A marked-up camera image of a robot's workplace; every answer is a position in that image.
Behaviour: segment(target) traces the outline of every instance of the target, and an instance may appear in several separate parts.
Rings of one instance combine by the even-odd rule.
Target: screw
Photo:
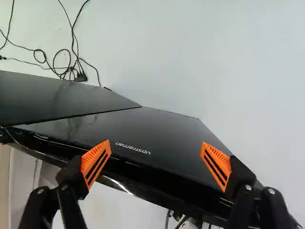
[[[43,189],[43,188],[38,189],[37,194],[41,194],[41,193],[43,193],[43,191],[44,191],[44,189]]]
[[[246,185],[246,189],[248,189],[249,191],[252,190],[251,186],[250,185]]]
[[[275,194],[275,191],[274,191],[272,188],[268,189],[268,191],[269,191],[272,195]]]
[[[61,189],[65,190],[67,187],[68,187],[67,185],[64,185],[64,186],[61,187]]]

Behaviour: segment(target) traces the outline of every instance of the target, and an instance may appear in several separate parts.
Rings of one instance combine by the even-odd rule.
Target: glossy black surface
[[[59,167],[65,167],[75,155],[82,155],[90,149],[13,127],[6,128],[6,131],[13,139],[11,146]],[[205,222],[222,227],[232,207],[221,192],[209,186],[162,169],[131,163],[115,154],[112,154],[97,181],[188,216],[204,216]],[[257,225],[255,214],[252,215],[251,225]]]
[[[114,155],[219,191],[218,184],[200,158],[202,142],[213,145],[227,155],[232,154],[200,120],[144,107],[20,125],[17,128],[88,148],[109,139]],[[150,153],[137,152],[118,143]]]
[[[110,90],[0,71],[0,126],[141,107]]]

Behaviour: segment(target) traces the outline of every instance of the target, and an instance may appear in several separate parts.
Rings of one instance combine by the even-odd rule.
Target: black mount
[[[79,199],[88,194],[81,174],[81,156],[74,157],[57,175],[58,187],[33,190],[28,198],[18,229],[51,229],[53,218],[60,209],[66,229],[87,229]]]
[[[265,187],[257,209],[254,205],[256,176],[237,157],[231,156],[231,169],[225,195],[235,199],[225,229],[247,229],[250,216],[255,211],[261,229],[302,229],[288,212],[282,194],[275,188]]]

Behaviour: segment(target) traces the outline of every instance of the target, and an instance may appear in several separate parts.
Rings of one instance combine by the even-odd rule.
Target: cable
[[[5,42],[4,44],[1,46],[0,50],[4,48],[4,46],[6,45],[8,38],[9,38],[9,34],[10,34],[10,24],[11,24],[11,19],[13,18],[13,12],[14,12],[14,5],[15,5],[15,0],[13,0],[13,3],[11,5],[11,11],[10,11],[10,21],[9,21],[9,28],[8,28],[8,35],[5,37]]]
[[[33,52],[33,57],[34,57],[34,59],[39,64],[31,63],[29,61],[22,61],[22,60],[19,60],[17,58],[11,58],[11,57],[10,58],[6,58],[6,57],[2,58],[1,57],[1,60],[15,60],[15,61],[18,61],[18,62],[22,62],[22,63],[38,66],[38,67],[40,67],[40,68],[42,68],[44,70],[51,70],[54,74],[56,74],[62,80],[66,80],[67,75],[69,75],[69,79],[68,79],[69,81],[71,81],[71,80],[75,81],[75,79],[77,77],[78,78],[82,78],[82,81],[86,81],[87,80],[87,76],[86,76],[86,74],[84,72],[84,69],[83,69],[83,66],[81,65],[81,62],[80,62],[80,61],[83,61],[85,64],[87,64],[88,66],[90,66],[91,68],[93,68],[96,71],[97,78],[98,78],[98,83],[99,83],[99,86],[101,87],[100,76],[99,76],[98,70],[93,65],[91,65],[87,61],[85,61],[83,58],[79,57],[79,45],[78,45],[78,41],[77,41],[76,35],[74,33],[74,27],[75,27],[75,24],[76,24],[76,22],[77,22],[77,20],[79,18],[79,15],[80,15],[82,9],[84,8],[84,6],[86,5],[86,3],[89,2],[89,0],[86,0],[83,3],[83,5],[81,6],[81,8],[80,8],[80,10],[79,10],[79,12],[78,12],[78,14],[76,16],[76,19],[75,19],[73,25],[71,24],[70,18],[68,16],[68,13],[67,13],[66,9],[64,8],[63,4],[61,3],[60,0],[58,0],[58,2],[61,5],[62,9],[64,10],[64,12],[66,14],[66,17],[68,19],[70,28],[71,28],[71,36],[72,36],[71,50],[72,50],[72,52],[73,52],[73,54],[75,55],[75,58],[76,58],[76,60],[74,61],[74,64],[72,64],[71,53],[70,53],[70,51],[68,49],[60,49],[60,50],[58,50],[56,52],[56,54],[54,55],[54,57],[53,57],[52,65],[50,65],[50,63],[48,62],[47,55],[46,55],[45,51],[43,51],[42,49],[30,49],[30,48],[27,48],[27,47],[24,47],[24,46],[21,46],[21,45],[16,45],[16,44],[14,44],[13,42],[11,42],[8,39],[8,35],[9,35],[9,32],[10,32],[11,19],[12,19],[12,16],[13,16],[15,0],[13,0],[13,3],[12,3],[12,10],[11,10],[11,15],[10,15],[8,35],[5,36],[3,31],[0,30],[2,36],[5,38],[5,43],[0,48],[0,50],[6,45],[7,42],[9,42],[11,45],[13,45],[15,47],[19,47],[19,48],[25,49],[27,51]],[[77,52],[74,50],[74,42],[76,42]],[[36,54],[39,53],[39,52],[42,53],[43,60],[38,60]],[[62,52],[67,52],[68,53],[69,64],[66,67],[55,67],[56,58]],[[45,68],[45,67],[41,66],[40,64],[47,64],[48,68]]]

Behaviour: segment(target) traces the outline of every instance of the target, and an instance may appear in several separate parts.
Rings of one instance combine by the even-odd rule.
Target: upstreman logo
[[[147,154],[147,155],[150,155],[151,152],[147,151],[146,149],[139,149],[139,148],[136,148],[136,147],[133,147],[133,146],[129,146],[129,145],[125,145],[121,142],[116,142],[115,143],[117,146],[122,146],[122,147],[125,147],[127,149],[131,149],[131,150],[134,150],[134,151],[137,151],[137,152],[140,152],[140,153],[143,153],[143,154]]]

